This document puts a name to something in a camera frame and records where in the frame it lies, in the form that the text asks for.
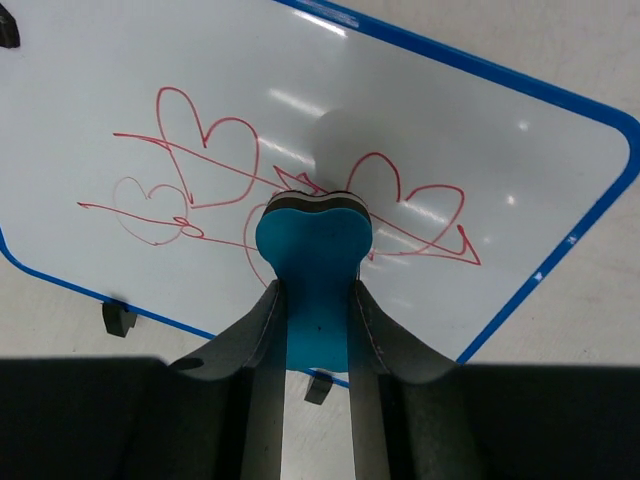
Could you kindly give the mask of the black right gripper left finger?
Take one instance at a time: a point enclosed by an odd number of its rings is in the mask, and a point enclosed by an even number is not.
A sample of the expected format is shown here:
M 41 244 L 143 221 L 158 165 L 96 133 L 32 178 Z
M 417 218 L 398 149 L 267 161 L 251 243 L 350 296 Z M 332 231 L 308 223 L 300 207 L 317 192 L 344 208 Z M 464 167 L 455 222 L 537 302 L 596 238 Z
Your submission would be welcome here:
M 179 451 L 196 456 L 205 478 L 279 478 L 286 353 L 286 292 L 274 281 L 241 319 L 171 364 Z

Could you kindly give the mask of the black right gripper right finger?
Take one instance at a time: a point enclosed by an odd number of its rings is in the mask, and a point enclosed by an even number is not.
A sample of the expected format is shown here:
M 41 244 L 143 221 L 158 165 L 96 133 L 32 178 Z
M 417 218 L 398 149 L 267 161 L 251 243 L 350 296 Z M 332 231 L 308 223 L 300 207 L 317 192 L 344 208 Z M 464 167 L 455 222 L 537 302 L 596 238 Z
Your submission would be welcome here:
M 445 478 L 454 364 L 385 313 L 361 281 L 349 296 L 348 361 L 357 478 Z

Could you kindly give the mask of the blue whiteboard eraser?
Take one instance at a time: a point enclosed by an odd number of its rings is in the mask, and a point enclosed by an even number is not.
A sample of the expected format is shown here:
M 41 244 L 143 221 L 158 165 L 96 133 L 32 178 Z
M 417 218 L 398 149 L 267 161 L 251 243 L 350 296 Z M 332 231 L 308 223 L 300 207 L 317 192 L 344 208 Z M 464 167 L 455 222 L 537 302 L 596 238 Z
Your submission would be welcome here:
M 346 372 L 349 294 L 373 243 L 365 202 L 346 191 L 278 193 L 255 240 L 286 291 L 287 368 Z

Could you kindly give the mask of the blue framed whiteboard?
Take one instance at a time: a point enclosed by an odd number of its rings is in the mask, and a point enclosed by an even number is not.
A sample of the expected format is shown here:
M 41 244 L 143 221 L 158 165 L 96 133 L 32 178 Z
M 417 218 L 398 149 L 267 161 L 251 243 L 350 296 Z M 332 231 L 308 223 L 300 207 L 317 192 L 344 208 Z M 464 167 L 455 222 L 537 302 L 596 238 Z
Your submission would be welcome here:
M 284 190 L 349 190 L 379 305 L 468 361 L 639 175 L 630 115 L 328 1 L 8 1 L 1 251 L 203 338 Z

